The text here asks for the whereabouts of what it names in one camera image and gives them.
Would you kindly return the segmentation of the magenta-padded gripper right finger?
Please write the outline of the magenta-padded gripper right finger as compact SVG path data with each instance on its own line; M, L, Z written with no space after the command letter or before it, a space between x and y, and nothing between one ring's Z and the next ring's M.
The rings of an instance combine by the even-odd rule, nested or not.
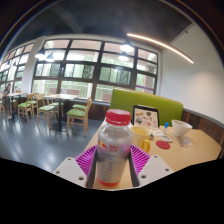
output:
M129 153L131 182L134 188L143 187L173 173L159 155L149 155L135 145Z

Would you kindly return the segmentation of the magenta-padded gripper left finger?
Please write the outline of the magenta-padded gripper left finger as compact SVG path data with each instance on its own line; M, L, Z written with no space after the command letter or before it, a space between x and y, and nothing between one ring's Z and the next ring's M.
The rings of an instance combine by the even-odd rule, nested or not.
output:
M67 157L54 174L84 188L92 188L96 173L96 146L85 150L75 158Z

